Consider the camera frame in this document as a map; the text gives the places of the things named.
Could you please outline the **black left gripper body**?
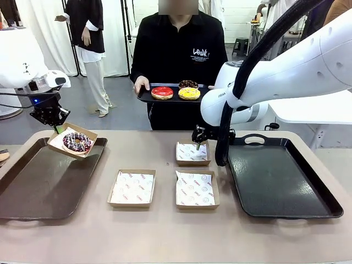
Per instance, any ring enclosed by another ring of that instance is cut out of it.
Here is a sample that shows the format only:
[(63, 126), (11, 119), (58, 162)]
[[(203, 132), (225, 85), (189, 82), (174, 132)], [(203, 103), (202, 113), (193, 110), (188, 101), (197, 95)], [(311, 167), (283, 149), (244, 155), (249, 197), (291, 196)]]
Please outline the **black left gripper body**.
[(29, 100), (34, 109), (57, 109), (60, 108), (59, 92), (37, 93), (29, 95)]

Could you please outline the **person's right hand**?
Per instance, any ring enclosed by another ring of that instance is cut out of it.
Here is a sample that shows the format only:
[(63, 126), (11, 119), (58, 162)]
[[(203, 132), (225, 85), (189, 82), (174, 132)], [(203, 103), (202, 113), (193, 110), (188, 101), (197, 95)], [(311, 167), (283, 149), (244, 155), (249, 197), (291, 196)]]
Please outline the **person's right hand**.
[(136, 81), (134, 82), (133, 89), (134, 89), (134, 92), (136, 93), (136, 95), (138, 95), (141, 90), (149, 91), (150, 90), (149, 80), (142, 75), (139, 76), (136, 79)]

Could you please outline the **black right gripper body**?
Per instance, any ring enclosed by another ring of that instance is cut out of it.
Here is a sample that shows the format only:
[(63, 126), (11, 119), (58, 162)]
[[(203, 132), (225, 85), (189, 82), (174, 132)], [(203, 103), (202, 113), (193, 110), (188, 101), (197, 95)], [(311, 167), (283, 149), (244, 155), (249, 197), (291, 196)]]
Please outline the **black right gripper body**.
[[(218, 140), (220, 128), (205, 128), (202, 131), (202, 140)], [(234, 129), (229, 130), (229, 142), (232, 143), (236, 137)]]

